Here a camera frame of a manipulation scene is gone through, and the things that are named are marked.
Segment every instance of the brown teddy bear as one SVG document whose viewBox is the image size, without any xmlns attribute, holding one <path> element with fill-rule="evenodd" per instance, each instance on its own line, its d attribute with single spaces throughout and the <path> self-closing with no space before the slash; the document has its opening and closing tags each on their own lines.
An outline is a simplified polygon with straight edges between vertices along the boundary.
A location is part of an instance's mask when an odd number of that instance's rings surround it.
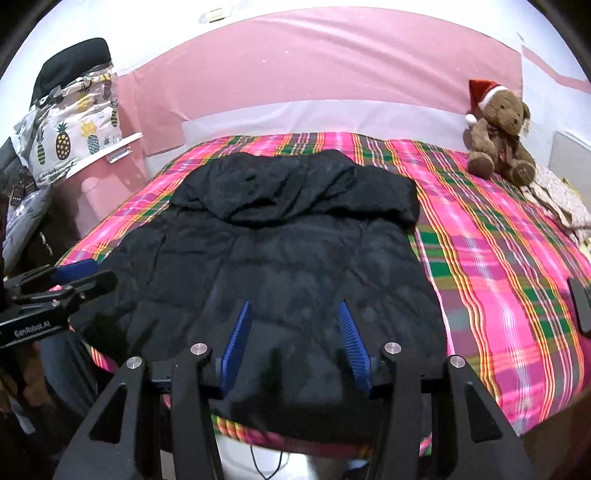
<svg viewBox="0 0 591 480">
<path fill-rule="evenodd" d="M 535 160 L 519 141 L 519 132 L 530 119 L 530 109 L 512 91 L 489 80 L 470 80 L 469 89 L 472 112 L 480 109 L 482 118 L 466 115 L 473 125 L 468 172 L 482 179 L 494 172 L 516 187 L 529 185 Z"/>
</svg>

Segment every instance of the black cable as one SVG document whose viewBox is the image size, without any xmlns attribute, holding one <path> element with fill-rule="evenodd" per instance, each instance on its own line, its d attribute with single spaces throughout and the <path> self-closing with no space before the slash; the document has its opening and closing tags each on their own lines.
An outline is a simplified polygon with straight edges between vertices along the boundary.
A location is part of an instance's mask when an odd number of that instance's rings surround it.
<svg viewBox="0 0 591 480">
<path fill-rule="evenodd" d="M 270 475 L 270 476 L 265 476 L 260 470 L 258 465 L 256 464 L 256 459 L 255 459 L 255 452 L 252 449 L 252 445 L 251 445 L 251 456 L 252 456 L 252 463 L 255 464 L 255 468 L 256 471 L 259 473 L 259 475 L 261 477 L 263 477 L 265 480 L 271 480 L 271 478 L 273 478 L 274 476 L 276 476 L 277 472 L 279 472 L 279 470 L 281 470 L 281 461 L 283 460 L 283 452 L 281 452 L 279 454 L 279 465 L 277 465 L 277 468 L 275 469 L 275 471 Z"/>
</svg>

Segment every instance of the blue handle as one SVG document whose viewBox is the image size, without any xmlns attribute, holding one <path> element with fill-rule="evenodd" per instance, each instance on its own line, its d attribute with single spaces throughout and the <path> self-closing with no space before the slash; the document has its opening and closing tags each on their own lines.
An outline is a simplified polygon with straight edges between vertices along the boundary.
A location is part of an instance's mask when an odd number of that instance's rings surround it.
<svg viewBox="0 0 591 480">
<path fill-rule="evenodd" d="M 51 276 L 51 280 L 57 285 L 65 285 L 67 283 L 80 280 L 81 278 L 94 275 L 99 269 L 99 264 L 89 258 L 80 262 L 71 263 L 62 267 L 56 267 L 55 272 Z"/>
<path fill-rule="evenodd" d="M 355 325 L 355 320 L 344 301 L 339 306 L 339 330 L 345 343 L 345 351 L 349 358 L 349 366 L 355 377 L 355 384 L 358 389 L 369 394 L 374 387 L 371 375 L 371 361 Z"/>
<path fill-rule="evenodd" d="M 238 321 L 222 357 L 220 368 L 220 390 L 225 395 L 234 388 L 238 370 L 242 363 L 242 355 L 246 349 L 248 335 L 251 332 L 251 303 L 247 300 L 238 316 Z"/>
</svg>

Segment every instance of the plaid bedsheet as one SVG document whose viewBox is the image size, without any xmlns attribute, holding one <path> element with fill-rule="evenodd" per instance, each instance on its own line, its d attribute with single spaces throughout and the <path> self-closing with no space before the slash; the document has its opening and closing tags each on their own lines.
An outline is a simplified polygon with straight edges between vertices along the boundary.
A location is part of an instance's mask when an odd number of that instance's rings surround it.
<svg viewBox="0 0 591 480">
<path fill-rule="evenodd" d="M 335 148 L 354 162 L 413 178 L 423 212 L 410 237 L 439 295 L 449 353 L 463 355 L 518 434 L 569 403 L 583 386 L 568 277 L 591 277 L 588 260 L 535 206 L 500 178 L 465 173 L 466 156 L 410 140 L 350 133 L 232 136 L 200 144 L 165 167 L 61 261 L 102 260 L 158 215 L 194 168 L 234 152 L 311 154 Z M 97 364 L 115 366 L 93 351 Z M 316 455 L 364 456 L 364 447 L 295 442 L 213 418 L 225 435 Z"/>
</svg>

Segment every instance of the white pompom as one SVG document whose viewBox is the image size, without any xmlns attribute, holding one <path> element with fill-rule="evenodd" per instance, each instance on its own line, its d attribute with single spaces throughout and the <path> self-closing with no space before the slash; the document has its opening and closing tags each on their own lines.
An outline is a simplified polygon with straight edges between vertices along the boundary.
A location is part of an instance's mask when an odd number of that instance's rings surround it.
<svg viewBox="0 0 591 480">
<path fill-rule="evenodd" d="M 472 115 L 471 113 L 466 115 L 466 123 L 470 126 L 474 125 L 478 120 L 476 119 L 476 117 L 474 115 Z"/>
</svg>

